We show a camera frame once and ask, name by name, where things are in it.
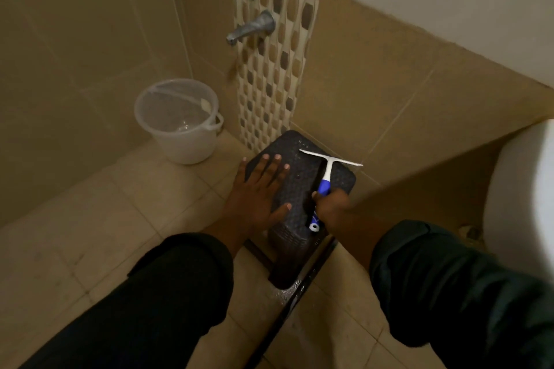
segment black sleeve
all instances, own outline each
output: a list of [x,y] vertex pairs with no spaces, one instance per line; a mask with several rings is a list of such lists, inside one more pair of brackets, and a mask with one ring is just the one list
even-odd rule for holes
[[227,314],[229,250],[210,235],[175,235],[128,276],[21,368],[183,369],[198,339]]
[[392,336],[430,343],[448,369],[554,367],[552,287],[440,227],[392,228],[373,251],[370,278]]

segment mosaic tile strip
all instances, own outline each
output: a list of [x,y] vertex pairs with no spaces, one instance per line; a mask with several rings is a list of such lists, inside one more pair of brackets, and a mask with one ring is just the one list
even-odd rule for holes
[[235,26],[268,9],[270,36],[237,43],[240,140],[256,153],[290,128],[319,0],[235,0]]

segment toilet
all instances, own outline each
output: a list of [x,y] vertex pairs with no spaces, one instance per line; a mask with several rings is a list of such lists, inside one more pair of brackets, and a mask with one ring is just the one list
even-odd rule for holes
[[483,237],[505,266],[554,281],[554,119],[502,148],[486,198]]

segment faucet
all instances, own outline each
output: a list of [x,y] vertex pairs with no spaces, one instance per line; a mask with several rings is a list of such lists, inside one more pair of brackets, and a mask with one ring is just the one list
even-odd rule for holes
[[266,31],[271,34],[275,30],[275,20],[273,15],[267,9],[264,10],[260,15],[253,19],[250,22],[245,23],[237,27],[236,30],[227,34],[227,43],[230,45],[235,45],[237,41],[243,37],[255,34],[257,32]]

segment white bucket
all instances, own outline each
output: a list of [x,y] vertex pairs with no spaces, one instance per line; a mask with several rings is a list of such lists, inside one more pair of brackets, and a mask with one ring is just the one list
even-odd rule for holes
[[218,109],[217,95],[206,84],[171,79],[138,96],[135,118],[171,161],[190,165],[204,161],[216,148],[216,134],[223,125]]

